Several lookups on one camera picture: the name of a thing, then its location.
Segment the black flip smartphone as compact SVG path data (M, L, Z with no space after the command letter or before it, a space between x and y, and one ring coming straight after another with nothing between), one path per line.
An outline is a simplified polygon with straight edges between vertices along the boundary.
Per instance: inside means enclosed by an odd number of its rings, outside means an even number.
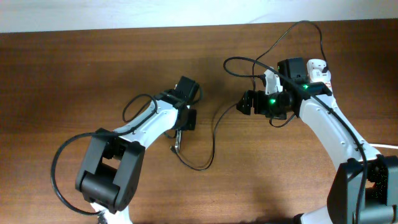
M175 149L175 152L177 154L180 151L181 141L182 141L182 131L181 130L177 130L176 131L176 137L175 137L175 145L174 145L174 149Z

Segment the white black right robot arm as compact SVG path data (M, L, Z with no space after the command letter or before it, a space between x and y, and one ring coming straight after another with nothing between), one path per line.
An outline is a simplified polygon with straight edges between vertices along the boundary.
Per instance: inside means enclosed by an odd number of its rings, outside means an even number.
M294 223L397 223L397 156L383 156L354 129L322 82L275 93L248 90L243 114L285 119L293 112L315 133L336 169L324 207Z

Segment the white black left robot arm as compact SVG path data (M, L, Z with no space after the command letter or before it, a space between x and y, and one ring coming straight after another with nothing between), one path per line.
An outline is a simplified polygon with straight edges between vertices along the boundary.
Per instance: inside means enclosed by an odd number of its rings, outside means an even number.
M199 84L181 77L176 86L158 95L125 125L98 129L76 177L75 188L95 210L99 223L130 223L128 205L136 193L146 149L168 130L193 130Z

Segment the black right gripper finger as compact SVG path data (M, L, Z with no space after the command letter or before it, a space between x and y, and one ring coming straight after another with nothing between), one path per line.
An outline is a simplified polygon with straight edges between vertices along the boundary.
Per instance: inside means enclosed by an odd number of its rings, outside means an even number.
M251 108L252 108L252 99L250 98L248 99L242 98L239 100L239 102L236 105L236 109L245 115L251 114Z
M255 95L255 91L253 91L253 90L245 91L243 94L242 100L243 101L252 101L254 98L254 95Z

